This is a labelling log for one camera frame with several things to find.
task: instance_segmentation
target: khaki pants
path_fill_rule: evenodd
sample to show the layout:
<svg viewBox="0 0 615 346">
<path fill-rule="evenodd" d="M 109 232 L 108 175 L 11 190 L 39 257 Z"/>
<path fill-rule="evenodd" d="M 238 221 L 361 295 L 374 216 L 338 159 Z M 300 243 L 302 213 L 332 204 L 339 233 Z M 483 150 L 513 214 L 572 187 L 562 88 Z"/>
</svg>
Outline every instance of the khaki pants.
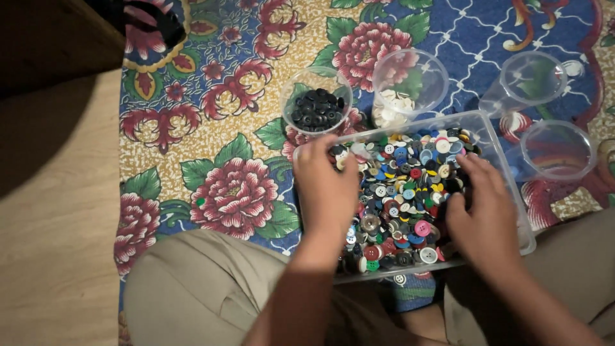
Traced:
<svg viewBox="0 0 615 346">
<path fill-rule="evenodd" d="M 525 257 L 531 273 L 598 335 L 615 339 L 615 212 L 556 227 L 538 240 Z M 288 260 L 214 231 L 166 238 L 139 258 L 127 280 L 124 310 L 133 343 L 239 345 Z M 335 286 L 326 344 L 413 344 L 370 288 Z M 454 345 L 523 343 L 511 313 L 468 266 L 449 270 L 444 308 Z"/>
</svg>

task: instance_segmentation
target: floral rug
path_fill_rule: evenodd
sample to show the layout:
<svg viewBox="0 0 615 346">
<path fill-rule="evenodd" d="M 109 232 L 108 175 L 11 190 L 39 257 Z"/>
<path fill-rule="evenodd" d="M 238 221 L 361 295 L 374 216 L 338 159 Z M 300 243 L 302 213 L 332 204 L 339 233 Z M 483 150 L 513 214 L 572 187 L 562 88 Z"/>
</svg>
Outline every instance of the floral rug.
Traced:
<svg viewBox="0 0 615 346">
<path fill-rule="evenodd" d="M 211 228 L 290 255 L 301 239 L 292 152 L 308 139 L 282 124 L 279 90 L 310 66 L 338 69 L 356 103 L 340 134 L 368 127 L 371 76 L 387 52 L 417 47 L 447 68 L 442 104 L 420 116 L 477 108 L 516 52 L 558 58 L 562 97 L 494 122 L 506 149 L 532 122 L 564 119 L 601 141 L 580 182 L 520 185 L 534 230 L 613 203 L 615 4 L 604 0 L 144 0 L 187 33 L 167 48 L 127 25 L 120 104 L 119 342 L 130 344 L 122 292 L 134 261 L 172 234 Z M 126 12 L 156 21 L 140 9 Z M 432 301 L 430 273 L 386 279 L 397 310 Z"/>
</svg>

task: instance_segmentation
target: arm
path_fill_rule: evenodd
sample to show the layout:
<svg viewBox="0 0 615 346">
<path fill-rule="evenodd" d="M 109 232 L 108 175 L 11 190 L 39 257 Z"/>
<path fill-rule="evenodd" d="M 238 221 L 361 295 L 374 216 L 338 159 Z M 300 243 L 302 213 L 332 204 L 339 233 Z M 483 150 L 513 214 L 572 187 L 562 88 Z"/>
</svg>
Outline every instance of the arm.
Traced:
<svg viewBox="0 0 615 346">
<path fill-rule="evenodd" d="M 276 288 L 250 328 L 244 345 L 322 345 L 333 275 L 357 206 L 357 163 L 333 170 L 327 148 L 334 135 L 301 147 L 293 169 L 300 191 L 304 236 Z"/>
<path fill-rule="evenodd" d="M 470 154 L 457 161 L 472 181 L 476 214 L 463 196 L 448 202 L 446 224 L 464 257 L 542 345 L 603 345 L 583 322 L 547 292 L 524 267 L 518 250 L 516 208 L 499 172 Z"/>
</svg>

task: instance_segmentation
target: wooden floor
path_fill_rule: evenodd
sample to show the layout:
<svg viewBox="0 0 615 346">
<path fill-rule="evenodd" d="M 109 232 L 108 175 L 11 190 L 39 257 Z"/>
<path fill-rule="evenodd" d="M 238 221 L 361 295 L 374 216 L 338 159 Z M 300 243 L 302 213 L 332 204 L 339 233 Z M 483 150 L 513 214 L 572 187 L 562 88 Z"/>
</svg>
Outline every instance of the wooden floor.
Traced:
<svg viewBox="0 0 615 346">
<path fill-rule="evenodd" d="M 0 345 L 117 345 L 120 81 L 0 101 Z"/>
</svg>

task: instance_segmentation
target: plastic cup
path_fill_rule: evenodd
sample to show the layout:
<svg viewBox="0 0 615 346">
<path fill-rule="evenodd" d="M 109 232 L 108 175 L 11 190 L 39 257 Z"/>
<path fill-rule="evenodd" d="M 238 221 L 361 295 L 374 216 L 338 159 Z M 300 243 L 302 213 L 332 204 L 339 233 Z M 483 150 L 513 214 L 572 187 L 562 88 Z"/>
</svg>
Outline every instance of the plastic cup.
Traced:
<svg viewBox="0 0 615 346">
<path fill-rule="evenodd" d="M 309 90 L 316 90 L 318 88 L 326 89 L 337 97 L 344 99 L 344 109 L 342 113 L 342 119 L 330 129 L 325 129 L 319 132 L 309 132 L 300 129 L 291 118 L 291 113 L 296 109 L 295 99 L 302 96 Z M 297 130 L 297 132 L 310 135 L 319 136 L 333 132 L 341 125 L 352 107 L 352 88 L 348 80 L 336 70 L 323 67 L 323 66 L 310 66 L 295 73 L 284 84 L 280 91 L 280 108 L 282 110 L 282 117 L 288 125 Z"/>
<path fill-rule="evenodd" d="M 523 52 L 504 62 L 499 78 L 478 102 L 490 118 L 547 103 L 560 96 L 568 76 L 561 63 L 549 54 Z"/>
<path fill-rule="evenodd" d="M 567 121 L 534 123 L 504 154 L 515 181 L 583 178 L 597 162 L 589 136 Z"/>
<path fill-rule="evenodd" d="M 372 83 L 373 125 L 389 127 L 412 121 L 440 104 L 448 91 L 448 73 L 442 62 L 430 53 L 414 48 L 401 49 L 385 55 L 378 62 Z M 392 91 L 412 99 L 413 109 L 385 96 L 391 95 Z"/>
</svg>

